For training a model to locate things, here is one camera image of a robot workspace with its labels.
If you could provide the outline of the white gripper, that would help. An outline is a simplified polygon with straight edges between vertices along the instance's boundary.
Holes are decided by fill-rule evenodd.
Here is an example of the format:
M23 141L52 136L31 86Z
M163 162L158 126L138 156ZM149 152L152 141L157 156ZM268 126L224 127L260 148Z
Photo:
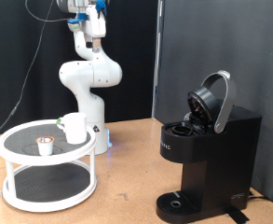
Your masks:
M106 26L104 14L101 11L97 11L95 7L87 7L85 15L86 19L80 22L80 30L85 35L91 37L105 37ZM93 47L92 42L86 42L86 47L91 49ZM98 53L100 52L100 47L93 47L92 51Z

